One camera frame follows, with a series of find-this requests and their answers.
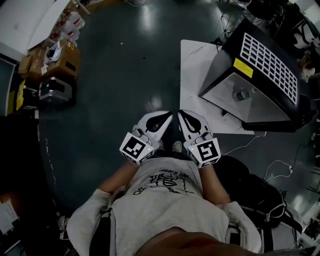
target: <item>floor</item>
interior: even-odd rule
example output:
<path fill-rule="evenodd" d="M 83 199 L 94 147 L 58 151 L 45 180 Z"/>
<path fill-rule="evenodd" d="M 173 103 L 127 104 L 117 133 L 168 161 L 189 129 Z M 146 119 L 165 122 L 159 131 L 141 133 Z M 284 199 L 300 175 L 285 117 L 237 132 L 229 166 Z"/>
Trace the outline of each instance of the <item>floor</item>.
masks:
<path fill-rule="evenodd" d="M 180 41 L 210 43 L 221 36 L 225 9 L 226 3 L 214 0 L 148 0 L 143 7 L 123 3 L 86 18 L 77 41 L 82 52 L 77 103 L 49 107 L 39 119 L 43 164 L 60 207 L 75 210 L 124 162 L 118 148 L 146 112 L 179 110 Z M 268 132 L 229 155 L 263 178 L 274 160 L 293 166 L 298 146 L 307 145 L 314 130 L 311 123 L 293 134 Z M 216 136 L 223 154 L 253 138 Z M 269 180 L 288 191 L 287 202 L 302 214 L 319 198 L 306 190 L 319 180 L 310 174 L 313 159 L 313 149 L 300 146 L 293 174 Z M 267 178 L 271 173 L 288 175 L 289 169 L 276 162 Z"/>

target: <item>white cable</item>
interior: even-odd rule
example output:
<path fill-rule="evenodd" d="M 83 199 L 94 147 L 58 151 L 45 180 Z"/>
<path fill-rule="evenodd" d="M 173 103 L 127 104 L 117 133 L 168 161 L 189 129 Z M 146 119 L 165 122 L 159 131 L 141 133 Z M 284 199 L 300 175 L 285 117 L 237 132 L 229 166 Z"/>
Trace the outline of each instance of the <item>white cable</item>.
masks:
<path fill-rule="evenodd" d="M 145 0 L 144 3 L 143 3 L 143 4 L 140 4 L 140 5 L 134 5 L 134 4 L 132 4 L 132 3 L 128 2 L 128 1 L 130 1 L 130 0 L 126 0 L 126 1 L 124 1 L 124 2 L 127 3 L 127 4 L 129 4 L 129 5 L 131 5 L 131 6 L 133 6 L 133 7 L 141 7 L 141 6 L 145 5 L 145 3 L 146 3 L 148 0 Z"/>
<path fill-rule="evenodd" d="M 245 148 L 245 147 L 249 146 L 249 144 L 250 144 L 255 138 L 258 138 L 258 137 L 260 137 L 260 136 L 255 136 L 247 145 L 245 145 L 245 146 L 238 146 L 238 147 L 230 150 L 228 153 L 223 154 L 223 156 L 228 155 L 229 153 L 231 153 L 231 152 L 234 151 L 234 150 L 241 149 L 241 148 Z"/>
<path fill-rule="evenodd" d="M 283 163 L 284 165 L 289 166 L 289 172 L 290 172 L 289 175 L 288 175 L 288 176 L 286 176 L 286 175 L 273 176 L 272 173 L 271 173 L 270 178 L 266 179 L 267 174 L 268 174 L 268 170 L 269 170 L 270 166 L 272 166 L 275 162 L 281 162 L 281 163 Z M 274 161 L 268 166 L 268 168 L 266 169 L 265 175 L 264 175 L 264 180 L 267 182 L 267 181 L 270 180 L 271 178 L 278 178 L 278 177 L 288 178 L 288 177 L 290 177 L 290 175 L 291 175 L 292 173 L 293 173 L 293 170 L 292 170 L 292 166 L 291 166 L 290 164 L 288 164 L 288 163 L 286 163 L 286 162 L 284 162 L 284 161 L 281 161 L 281 160 L 274 160 Z"/>

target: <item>device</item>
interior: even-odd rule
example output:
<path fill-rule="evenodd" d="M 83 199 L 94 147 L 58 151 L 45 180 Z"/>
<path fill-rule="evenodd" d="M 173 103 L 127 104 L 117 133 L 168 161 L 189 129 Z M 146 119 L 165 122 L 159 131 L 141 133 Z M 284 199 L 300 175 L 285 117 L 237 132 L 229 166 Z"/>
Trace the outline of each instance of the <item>device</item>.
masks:
<path fill-rule="evenodd" d="M 185 139 L 183 146 L 196 166 L 202 168 L 216 163 L 221 152 L 206 119 L 195 112 L 181 109 L 178 111 L 178 120 Z"/>
<path fill-rule="evenodd" d="M 296 131 L 300 72 L 278 44 L 244 20 L 213 59 L 199 96 L 249 131 Z"/>
<path fill-rule="evenodd" d="M 40 84 L 39 100 L 55 105 L 67 103 L 72 99 L 72 90 L 70 84 L 50 77 Z"/>
<path fill-rule="evenodd" d="M 130 162 L 140 166 L 151 157 L 160 147 L 159 141 L 173 119 L 170 111 L 156 111 L 145 114 L 137 125 L 133 126 L 132 133 L 127 133 L 120 152 Z"/>

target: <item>black and white marker cube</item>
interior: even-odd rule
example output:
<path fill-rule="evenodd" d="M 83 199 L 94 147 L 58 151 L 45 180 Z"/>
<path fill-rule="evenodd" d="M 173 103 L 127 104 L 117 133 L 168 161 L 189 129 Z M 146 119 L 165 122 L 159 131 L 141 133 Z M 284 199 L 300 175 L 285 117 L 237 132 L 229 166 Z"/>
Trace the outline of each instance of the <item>black and white marker cube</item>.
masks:
<path fill-rule="evenodd" d="M 155 153 L 154 147 L 129 132 L 126 134 L 119 150 L 129 161 L 138 166 Z"/>
<path fill-rule="evenodd" d="M 187 154 L 198 168 L 212 165 L 221 157 L 217 138 L 189 146 Z"/>

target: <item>black machine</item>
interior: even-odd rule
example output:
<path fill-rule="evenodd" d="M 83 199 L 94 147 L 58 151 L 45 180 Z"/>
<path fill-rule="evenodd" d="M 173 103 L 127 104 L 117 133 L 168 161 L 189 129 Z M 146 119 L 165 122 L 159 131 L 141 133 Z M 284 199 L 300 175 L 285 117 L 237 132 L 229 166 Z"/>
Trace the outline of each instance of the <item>black machine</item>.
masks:
<path fill-rule="evenodd" d="M 295 132 L 315 114 L 300 95 L 297 63 L 244 20 L 215 56 L 199 96 L 249 131 Z"/>

